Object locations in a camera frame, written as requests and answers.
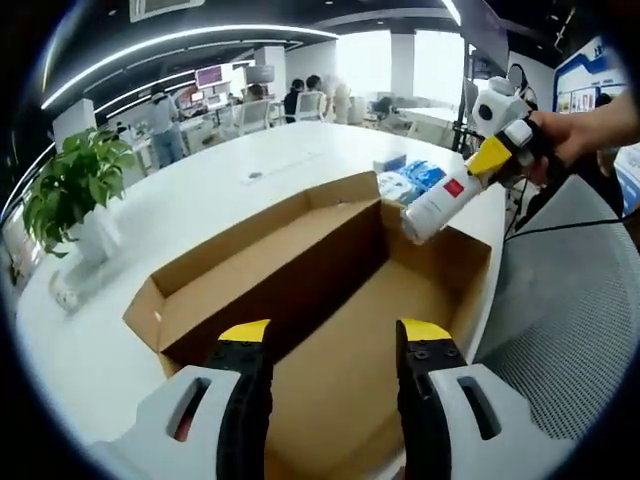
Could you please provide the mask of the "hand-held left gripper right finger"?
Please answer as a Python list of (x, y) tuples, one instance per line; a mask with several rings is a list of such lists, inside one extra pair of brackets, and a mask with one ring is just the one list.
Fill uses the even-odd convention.
[(545, 479), (570, 452), (532, 420), (529, 402), (465, 361), (440, 326), (396, 323), (398, 411), (408, 479)]

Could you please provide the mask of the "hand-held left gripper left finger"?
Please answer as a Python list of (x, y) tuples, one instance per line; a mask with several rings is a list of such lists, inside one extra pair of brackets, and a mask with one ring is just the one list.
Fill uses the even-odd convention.
[(203, 366), (185, 366), (140, 402), (112, 443), (128, 479), (262, 479), (272, 411), (269, 322), (223, 332)]

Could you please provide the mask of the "person's right hand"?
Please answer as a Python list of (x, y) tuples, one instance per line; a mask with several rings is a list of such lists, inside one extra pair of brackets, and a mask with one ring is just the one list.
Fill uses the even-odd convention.
[(579, 158), (606, 148), (601, 131), (602, 112), (603, 108), (573, 114), (532, 111), (529, 119), (551, 142), (554, 156), (570, 170)]

